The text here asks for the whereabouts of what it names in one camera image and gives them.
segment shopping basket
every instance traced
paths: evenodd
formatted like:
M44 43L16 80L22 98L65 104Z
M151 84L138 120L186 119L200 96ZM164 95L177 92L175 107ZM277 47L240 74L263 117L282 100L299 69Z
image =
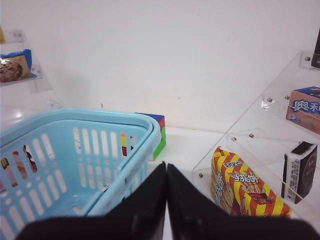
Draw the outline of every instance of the shopping basket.
M3 130L0 238L39 219L106 214L146 178L160 139L151 117L76 108Z

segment pink snack box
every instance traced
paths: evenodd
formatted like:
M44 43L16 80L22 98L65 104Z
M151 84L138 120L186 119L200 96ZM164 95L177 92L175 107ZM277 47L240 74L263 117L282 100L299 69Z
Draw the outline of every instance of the pink snack box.
M292 91L286 119L320 134L320 88L312 86Z

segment yellow red striped package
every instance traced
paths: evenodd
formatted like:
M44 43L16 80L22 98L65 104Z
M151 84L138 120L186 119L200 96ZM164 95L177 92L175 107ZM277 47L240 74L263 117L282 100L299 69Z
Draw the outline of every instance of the yellow red striped package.
M211 161L211 194L232 216L284 216L292 210L235 153L218 147Z

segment green block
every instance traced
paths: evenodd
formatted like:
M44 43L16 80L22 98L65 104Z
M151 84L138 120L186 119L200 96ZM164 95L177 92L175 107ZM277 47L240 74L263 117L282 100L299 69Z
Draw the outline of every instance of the green block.
M156 158L158 157L162 149L164 149L165 145L166 145L166 127L164 126L161 129L161 141L153 152L153 160L156 160Z

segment white floor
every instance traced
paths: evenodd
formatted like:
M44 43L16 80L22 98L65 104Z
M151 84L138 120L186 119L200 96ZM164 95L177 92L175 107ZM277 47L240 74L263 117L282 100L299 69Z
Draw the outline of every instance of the white floor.
M222 137L222 133L166 127L166 146L154 162L149 162L149 173L162 161L175 165L192 181L192 169ZM166 209L163 239L171 240L168 208Z

